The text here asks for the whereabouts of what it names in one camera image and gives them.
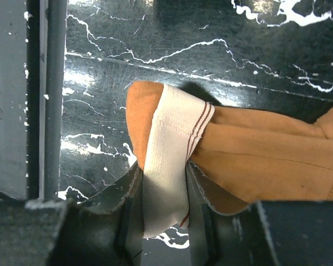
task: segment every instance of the brown stripe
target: brown stripe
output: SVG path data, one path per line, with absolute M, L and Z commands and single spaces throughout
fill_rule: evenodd
M 201 125 L 199 126 L 199 130 L 198 130 L 198 132 L 197 132 L 196 136 L 194 137 L 193 143 L 191 144 L 190 151 L 188 151 L 187 158 L 188 158 L 189 156 L 191 156 L 191 154 L 190 154 L 190 153 L 191 153 L 192 147 L 193 147 L 193 146 L 194 146 L 194 144 L 195 144 L 196 137 L 199 135 L 201 128 L 203 127 L 203 125 L 205 124 L 205 122 L 206 122 L 207 118 L 208 118 L 208 117 L 209 117 L 209 115 L 210 115 L 210 112 L 211 112 L 211 109 L 212 109 L 212 107 L 211 107 L 211 105 L 210 105 L 210 104 L 208 104 L 207 106 L 209 107 L 209 111 L 208 111 L 207 115 L 205 116 L 204 120 L 202 121 Z
M 191 137 L 194 134 L 198 124 L 200 123 L 200 120 L 202 118 L 202 116 L 204 115 L 205 111 L 206 111 L 206 107 L 207 107 L 207 103 L 205 102 L 205 106 L 204 106 L 204 110 L 202 111 L 202 114 L 200 115 L 199 119 L 197 120 L 194 128 L 193 128 L 193 132 L 191 133 L 191 135 L 189 136 L 189 140 L 188 140 L 188 149 L 186 150 L 186 158 L 185 158 L 185 163 L 188 160 L 188 153 L 189 153 L 189 146 L 190 146 L 190 141 L 191 141 Z
M 185 218 L 181 221 L 180 227 L 183 226 L 183 224 L 186 222 L 186 220 L 189 218 L 190 212 L 185 216 Z

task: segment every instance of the marble tile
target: marble tile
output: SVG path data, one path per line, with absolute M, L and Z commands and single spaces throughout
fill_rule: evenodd
M 196 81 L 223 105 L 314 122 L 333 106 L 333 1 L 70 0 L 61 198 L 88 198 L 135 161 L 133 80 Z M 164 252 L 163 265 L 190 265 L 185 234 L 145 241 L 143 265 Z

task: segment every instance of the orange fabric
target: orange fabric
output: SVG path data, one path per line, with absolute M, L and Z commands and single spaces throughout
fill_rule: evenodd
M 136 81 L 127 126 L 143 169 L 163 85 Z M 333 108 L 313 125 L 268 111 L 216 107 L 191 159 L 245 202 L 333 200 Z
M 164 85 L 152 81 L 135 81 L 128 89 L 126 121 L 133 153 L 143 170 L 152 118 L 158 107 Z

